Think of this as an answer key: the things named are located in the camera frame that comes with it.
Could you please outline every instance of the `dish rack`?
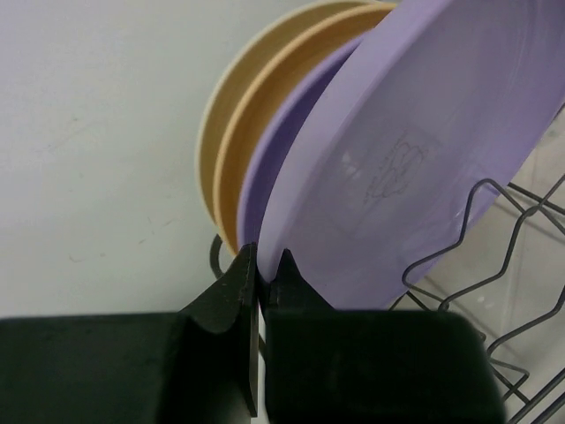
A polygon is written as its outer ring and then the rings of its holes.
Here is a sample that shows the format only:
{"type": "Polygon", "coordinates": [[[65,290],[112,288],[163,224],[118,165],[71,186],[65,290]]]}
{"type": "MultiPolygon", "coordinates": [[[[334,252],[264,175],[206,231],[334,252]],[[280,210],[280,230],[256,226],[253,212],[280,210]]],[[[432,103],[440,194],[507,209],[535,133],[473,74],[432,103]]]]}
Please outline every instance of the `dish rack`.
{"type": "MultiPolygon", "coordinates": [[[[520,185],[513,183],[510,183],[507,187],[503,187],[496,181],[489,178],[479,181],[469,192],[463,214],[461,232],[457,242],[452,246],[448,246],[439,252],[430,254],[429,256],[426,256],[425,258],[422,258],[410,265],[403,273],[403,284],[408,290],[403,296],[397,299],[389,309],[393,310],[402,306],[405,308],[420,308],[426,311],[453,310],[453,306],[456,306],[461,298],[470,296],[473,293],[476,294],[478,291],[486,288],[487,286],[495,284],[509,271],[509,264],[516,251],[516,244],[519,236],[524,230],[524,226],[534,216],[543,216],[553,227],[555,234],[547,233],[547,237],[560,237],[561,235],[565,237],[565,208],[552,202],[552,196],[554,196],[554,194],[562,186],[565,187],[565,174],[561,175],[551,189],[542,195],[533,193],[520,185]],[[517,213],[514,227],[509,238],[508,248],[506,253],[503,255],[503,261],[500,269],[495,274],[487,278],[473,284],[468,284],[463,289],[453,291],[448,294],[443,293],[440,295],[422,288],[420,284],[412,284],[410,282],[410,274],[412,270],[437,258],[438,256],[442,256],[456,250],[463,244],[466,236],[468,235],[468,220],[471,214],[475,194],[482,188],[488,188],[489,190],[498,192],[502,198],[508,201],[509,205],[511,205],[517,213]]],[[[222,275],[219,260],[221,245],[222,240],[219,236],[216,236],[210,248],[210,266],[216,277],[222,275]]],[[[505,332],[501,336],[492,337],[492,340],[489,340],[489,336],[486,332],[483,331],[480,326],[476,325],[477,332],[485,343],[486,355],[491,363],[493,374],[500,383],[502,400],[505,404],[514,403],[513,406],[507,406],[509,416],[508,424],[525,422],[531,422],[533,424],[545,423],[550,418],[554,417],[555,414],[565,405],[565,387],[561,388],[561,390],[559,387],[560,383],[565,380],[565,367],[554,375],[554,377],[551,378],[541,389],[537,390],[533,396],[527,396],[523,391],[523,387],[531,378],[531,370],[526,367],[522,367],[519,363],[515,363],[512,360],[503,360],[497,355],[497,353],[502,351],[506,345],[511,344],[511,342],[517,337],[522,337],[526,333],[535,332],[536,328],[538,328],[541,324],[558,315],[564,303],[565,281],[563,281],[561,293],[557,299],[554,299],[554,303],[552,305],[547,305],[546,312],[539,314],[534,319],[530,319],[526,323],[523,323],[510,331],[505,332]],[[549,397],[553,398],[555,396],[555,400],[553,400],[550,405],[542,405],[544,399],[547,400],[549,397]]]]}

